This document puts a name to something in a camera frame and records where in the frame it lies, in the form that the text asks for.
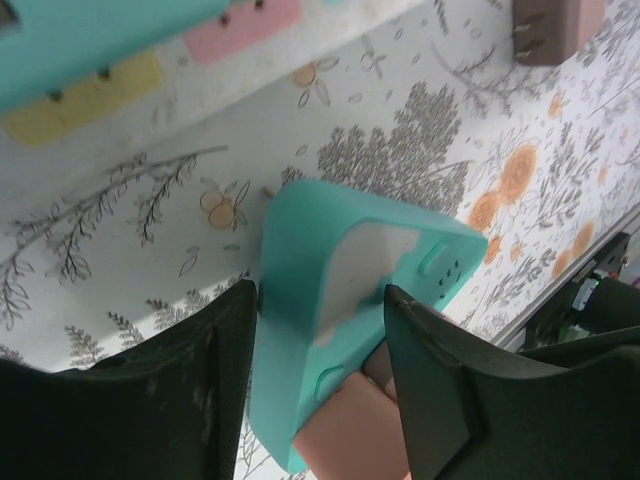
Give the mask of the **floral tablecloth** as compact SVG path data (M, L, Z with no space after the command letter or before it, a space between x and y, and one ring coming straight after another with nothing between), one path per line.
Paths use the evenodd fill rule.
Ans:
M494 337L640 205L640 0L559 66L514 59L513 0L425 0L204 120L99 169L0 180L0 359L86 370L199 312L257 292L267 208L319 180L433 210L488 242L441 311ZM246 0L215 54L295 21ZM233 480L281 468L249 421Z

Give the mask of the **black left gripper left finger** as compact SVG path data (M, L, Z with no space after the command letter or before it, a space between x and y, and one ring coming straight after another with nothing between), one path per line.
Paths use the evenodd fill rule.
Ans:
M0 480L233 480L256 320L243 279L86 370L0 359Z

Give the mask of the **teal triangular power socket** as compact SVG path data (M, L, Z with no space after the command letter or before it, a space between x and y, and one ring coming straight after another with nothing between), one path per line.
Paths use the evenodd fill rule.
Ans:
M283 187L267 208L249 421L285 471L293 440L385 336L394 284L443 309L482 263L487 239L445 214L319 180Z

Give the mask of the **teal plug block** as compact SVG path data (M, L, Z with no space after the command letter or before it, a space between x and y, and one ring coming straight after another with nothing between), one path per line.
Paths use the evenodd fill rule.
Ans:
M224 13L232 0L0 0L0 113Z

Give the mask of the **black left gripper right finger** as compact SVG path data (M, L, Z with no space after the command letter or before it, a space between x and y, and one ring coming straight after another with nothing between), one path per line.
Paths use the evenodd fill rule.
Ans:
M413 480L640 480L640 327L512 353L395 285L384 324Z

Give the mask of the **salmon pink plug block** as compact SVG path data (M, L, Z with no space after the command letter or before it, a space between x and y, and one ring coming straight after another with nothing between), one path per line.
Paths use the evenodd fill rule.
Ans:
M293 446L317 480L412 480L386 342L307 420Z

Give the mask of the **mauve brown plug block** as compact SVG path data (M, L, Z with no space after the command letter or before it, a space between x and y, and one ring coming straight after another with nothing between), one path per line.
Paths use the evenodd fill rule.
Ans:
M601 29L607 0L513 0L514 59L559 66Z

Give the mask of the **white multicolour power strip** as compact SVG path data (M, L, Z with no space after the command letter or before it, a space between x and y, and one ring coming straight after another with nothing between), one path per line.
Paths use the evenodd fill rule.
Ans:
M295 21L224 57L214 40L241 23L243 4L180 38L0 121L0 180L27 184L109 166L168 138L391 21L425 0L294 0Z

